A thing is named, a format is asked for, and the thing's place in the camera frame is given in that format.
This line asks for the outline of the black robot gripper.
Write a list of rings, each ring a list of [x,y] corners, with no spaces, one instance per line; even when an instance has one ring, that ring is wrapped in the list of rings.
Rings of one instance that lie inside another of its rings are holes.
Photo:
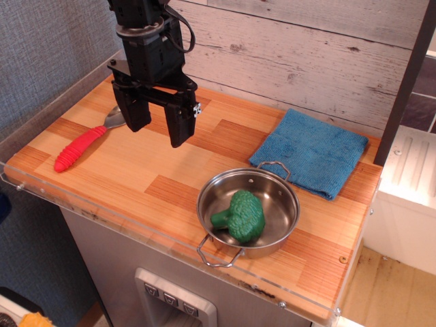
[[[183,73],[185,54],[196,43],[182,16],[117,16],[116,34],[126,60],[111,60],[112,88],[127,126],[137,132],[151,122],[149,103],[164,108],[170,143],[194,135],[197,84]]]

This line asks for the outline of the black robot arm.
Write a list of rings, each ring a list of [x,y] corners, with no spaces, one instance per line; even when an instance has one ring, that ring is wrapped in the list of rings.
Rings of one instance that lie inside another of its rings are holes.
[[[196,44],[183,46],[181,25],[187,21],[167,1],[110,1],[116,16],[116,34],[125,59],[111,60],[112,88],[118,107],[132,131],[151,123],[150,104],[161,106],[172,147],[195,132],[200,104],[197,84],[183,72],[185,54]]]

